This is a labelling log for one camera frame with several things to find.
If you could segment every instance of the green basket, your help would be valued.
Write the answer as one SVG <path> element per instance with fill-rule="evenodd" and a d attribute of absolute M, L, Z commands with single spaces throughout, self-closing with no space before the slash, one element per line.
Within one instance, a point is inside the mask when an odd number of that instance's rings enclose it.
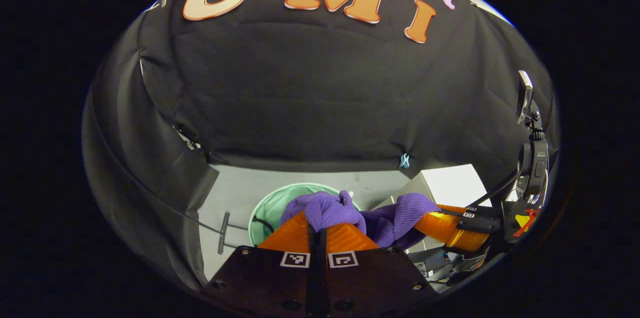
<path fill-rule="evenodd" d="M 280 226 L 280 217 L 286 209 L 286 205 L 293 199 L 300 197 L 300 195 L 313 194 L 318 192 L 327 192 L 331 195 L 339 195 L 340 190 L 331 188 L 330 186 L 315 184 L 315 183 L 297 183 L 292 185 L 283 186 L 269 193 L 262 199 L 255 207 L 251 217 L 249 217 L 249 241 L 252 245 L 256 246 L 262 243 L 268 236 L 271 235 L 269 228 L 261 222 L 254 222 L 254 218 L 264 220 L 269 223 L 274 229 L 278 229 Z"/>

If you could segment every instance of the purple towel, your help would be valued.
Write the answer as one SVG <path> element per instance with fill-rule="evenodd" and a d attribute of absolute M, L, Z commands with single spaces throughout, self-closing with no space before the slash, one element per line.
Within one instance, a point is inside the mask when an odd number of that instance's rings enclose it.
<path fill-rule="evenodd" d="M 280 218 L 280 226 L 304 211 L 309 224 L 320 231 L 336 224 L 354 224 L 380 247 L 395 245 L 402 250 L 419 243 L 425 235 L 414 225 L 426 214 L 441 210 L 434 202 L 418 193 L 401 195 L 396 204 L 373 211 L 358 211 L 345 190 L 338 196 L 327 192 L 300 195 L 292 200 Z"/>
<path fill-rule="evenodd" d="M 352 197 L 346 190 L 339 195 L 327 192 L 300 195 L 286 206 L 280 218 L 280 226 L 304 210 L 307 221 L 316 232 L 336 224 L 349 223 L 366 234 L 364 218 L 353 205 Z"/>

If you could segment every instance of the purple cloth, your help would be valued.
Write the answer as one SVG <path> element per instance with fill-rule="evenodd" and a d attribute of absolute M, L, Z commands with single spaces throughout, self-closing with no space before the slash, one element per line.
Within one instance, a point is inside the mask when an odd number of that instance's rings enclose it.
<path fill-rule="evenodd" d="M 336 224 L 353 224 L 380 247 L 395 245 L 405 250 L 425 237 L 412 229 L 414 225 L 426 213 L 441 209 L 418 193 L 401 195 L 397 200 L 396 204 L 373 211 L 358 211 L 345 190 L 338 196 L 327 192 L 300 195 L 286 206 L 280 226 L 304 211 L 307 221 L 316 232 Z"/>
<path fill-rule="evenodd" d="M 339 195 L 327 192 L 300 195 L 286 206 L 280 218 L 280 226 L 304 211 L 304 217 L 316 232 L 336 224 L 349 223 L 366 234 L 364 218 L 353 205 L 354 201 L 346 190 Z"/>
<path fill-rule="evenodd" d="M 398 197 L 395 204 L 373 211 L 361 211 L 366 222 L 367 236 L 380 247 L 396 245 L 402 250 L 419 243 L 425 235 L 412 229 L 426 214 L 441 209 L 427 197 L 410 193 Z"/>

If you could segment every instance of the orange plastic piece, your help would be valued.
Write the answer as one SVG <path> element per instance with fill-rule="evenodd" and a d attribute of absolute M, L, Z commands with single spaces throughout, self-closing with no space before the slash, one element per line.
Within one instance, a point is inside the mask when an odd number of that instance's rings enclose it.
<path fill-rule="evenodd" d="M 283 252 L 308 253 L 309 222 L 304 211 L 296 214 L 268 236 L 258 248 L 281 250 Z"/>
<path fill-rule="evenodd" d="M 327 253 L 380 248 L 352 224 L 338 224 L 326 230 Z"/>
<path fill-rule="evenodd" d="M 442 209 L 456 211 L 457 213 L 465 213 L 466 208 L 460 208 L 457 206 L 438 205 Z M 457 229 L 458 221 L 460 217 L 455 215 L 439 213 L 425 214 L 421 220 L 419 220 L 415 229 L 418 229 L 423 234 L 445 243 L 447 247 L 454 247 L 470 252 L 475 252 L 480 249 L 482 244 L 489 238 L 489 234 L 476 233 L 474 231 L 466 231 Z"/>

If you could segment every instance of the red clip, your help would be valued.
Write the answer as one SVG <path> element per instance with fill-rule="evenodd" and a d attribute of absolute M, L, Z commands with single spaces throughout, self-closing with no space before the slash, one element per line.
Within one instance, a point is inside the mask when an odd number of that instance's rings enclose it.
<path fill-rule="evenodd" d="M 514 237 L 518 238 L 524 233 L 524 231 L 533 224 L 533 220 L 537 217 L 538 213 L 540 213 L 540 209 L 526 209 L 526 213 L 528 213 L 528 222 L 521 227 L 520 230 L 513 234 Z"/>

